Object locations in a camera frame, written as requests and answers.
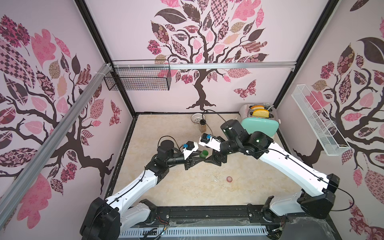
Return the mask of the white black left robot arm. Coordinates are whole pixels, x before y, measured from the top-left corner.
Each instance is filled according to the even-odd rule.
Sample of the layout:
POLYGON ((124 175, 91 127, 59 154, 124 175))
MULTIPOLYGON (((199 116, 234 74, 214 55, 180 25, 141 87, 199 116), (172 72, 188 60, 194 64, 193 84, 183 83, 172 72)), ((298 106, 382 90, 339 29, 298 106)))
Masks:
POLYGON ((90 205, 80 234, 84 240, 116 240, 121 232, 145 221, 152 222, 156 207, 151 202, 134 203, 155 187, 169 173, 170 167, 184 165, 189 169, 203 162, 208 151, 199 150, 198 143, 187 142, 178 150, 174 142, 165 140, 144 171, 130 184, 106 199, 96 198, 90 205))

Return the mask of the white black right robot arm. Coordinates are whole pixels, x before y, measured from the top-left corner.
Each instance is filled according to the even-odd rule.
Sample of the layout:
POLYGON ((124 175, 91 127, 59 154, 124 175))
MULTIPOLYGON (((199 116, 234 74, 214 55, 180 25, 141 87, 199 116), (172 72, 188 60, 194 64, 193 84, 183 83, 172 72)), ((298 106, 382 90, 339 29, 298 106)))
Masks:
POLYGON ((224 142, 212 135, 203 134, 199 144, 213 149, 215 154, 223 157, 234 153, 252 156, 276 168, 301 187, 300 192, 285 197, 269 197, 265 207, 270 214, 280 217, 306 213, 313 218, 325 219, 334 206, 339 177, 323 174, 307 166, 262 132, 229 137, 224 142))

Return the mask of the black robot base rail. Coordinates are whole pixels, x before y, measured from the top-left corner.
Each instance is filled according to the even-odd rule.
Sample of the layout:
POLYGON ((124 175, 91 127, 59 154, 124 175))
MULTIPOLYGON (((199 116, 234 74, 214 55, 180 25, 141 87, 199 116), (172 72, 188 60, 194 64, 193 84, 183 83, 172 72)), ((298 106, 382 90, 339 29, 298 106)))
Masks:
POLYGON ((296 217, 309 217, 305 213, 287 214, 282 217, 263 211, 262 205, 235 206, 161 206, 151 210, 149 223, 187 224, 200 221, 239 220, 250 224, 277 225, 289 223, 296 217))

